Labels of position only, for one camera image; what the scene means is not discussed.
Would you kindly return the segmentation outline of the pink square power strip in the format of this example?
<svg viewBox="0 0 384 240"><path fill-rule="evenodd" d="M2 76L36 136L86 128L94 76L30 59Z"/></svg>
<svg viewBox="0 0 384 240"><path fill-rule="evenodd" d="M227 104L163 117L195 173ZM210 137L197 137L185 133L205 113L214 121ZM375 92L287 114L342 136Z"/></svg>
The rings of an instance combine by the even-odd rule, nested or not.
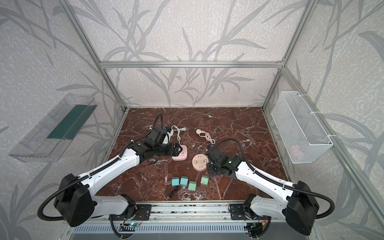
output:
<svg viewBox="0 0 384 240"><path fill-rule="evenodd" d="M172 157L174 161L184 161L187 159L188 156L188 148L186 145L180 145L180 148L182 149L178 156Z"/></svg>

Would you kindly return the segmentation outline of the beige round power strip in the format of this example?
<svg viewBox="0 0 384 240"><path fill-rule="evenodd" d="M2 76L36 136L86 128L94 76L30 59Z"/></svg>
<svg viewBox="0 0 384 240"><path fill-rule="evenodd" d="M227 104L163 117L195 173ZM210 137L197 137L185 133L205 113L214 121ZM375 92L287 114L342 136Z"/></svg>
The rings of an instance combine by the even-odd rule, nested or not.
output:
<svg viewBox="0 0 384 240"><path fill-rule="evenodd" d="M193 168L198 172L203 172L207 169L209 159L204 154L195 155L192 159Z"/></svg>

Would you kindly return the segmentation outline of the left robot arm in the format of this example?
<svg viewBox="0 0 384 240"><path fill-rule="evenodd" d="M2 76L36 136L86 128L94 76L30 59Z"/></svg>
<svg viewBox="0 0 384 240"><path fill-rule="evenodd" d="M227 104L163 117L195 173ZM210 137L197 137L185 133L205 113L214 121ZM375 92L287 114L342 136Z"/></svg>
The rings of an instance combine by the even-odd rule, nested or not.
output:
<svg viewBox="0 0 384 240"><path fill-rule="evenodd" d="M97 192L120 174L153 156L177 157L182 151L178 143L152 147L132 142L101 166L79 176L65 176L59 189L40 205L37 215L43 221L65 220L71 227L105 215L128 216L135 210L135 202L130 197L97 196Z"/></svg>

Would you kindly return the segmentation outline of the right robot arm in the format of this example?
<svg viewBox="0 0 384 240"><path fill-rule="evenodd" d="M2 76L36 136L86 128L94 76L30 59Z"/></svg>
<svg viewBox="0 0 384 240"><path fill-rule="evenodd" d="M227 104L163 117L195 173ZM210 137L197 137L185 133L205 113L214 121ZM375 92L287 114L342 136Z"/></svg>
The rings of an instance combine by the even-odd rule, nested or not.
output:
<svg viewBox="0 0 384 240"><path fill-rule="evenodd" d="M244 211L251 220L261 216L285 220L292 229L308 236L316 219L325 218L335 210L332 199L312 192L302 181L294 184L276 178L237 155L227 156L213 145L207 147L205 155L211 177L232 177L269 195L268 198L250 195L244 202Z"/></svg>

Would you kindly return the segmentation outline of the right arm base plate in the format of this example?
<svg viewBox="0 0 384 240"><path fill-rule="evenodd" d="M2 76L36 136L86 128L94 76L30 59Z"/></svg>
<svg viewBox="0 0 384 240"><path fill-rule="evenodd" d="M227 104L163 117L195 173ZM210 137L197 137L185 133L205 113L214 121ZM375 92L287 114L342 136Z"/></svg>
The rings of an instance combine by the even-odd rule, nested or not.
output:
<svg viewBox="0 0 384 240"><path fill-rule="evenodd" d="M229 204L228 210L231 215L231 220L254 220L257 215L243 204Z"/></svg>

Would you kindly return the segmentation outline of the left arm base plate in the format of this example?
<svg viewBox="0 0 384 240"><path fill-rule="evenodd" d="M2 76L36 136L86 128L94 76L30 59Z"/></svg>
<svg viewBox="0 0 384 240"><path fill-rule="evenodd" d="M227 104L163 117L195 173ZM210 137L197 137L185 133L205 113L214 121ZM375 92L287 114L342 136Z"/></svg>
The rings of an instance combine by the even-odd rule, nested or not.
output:
<svg viewBox="0 0 384 240"><path fill-rule="evenodd" d="M109 220L112 221L148 221L150 218L152 205L138 204L129 205L121 215L110 215Z"/></svg>

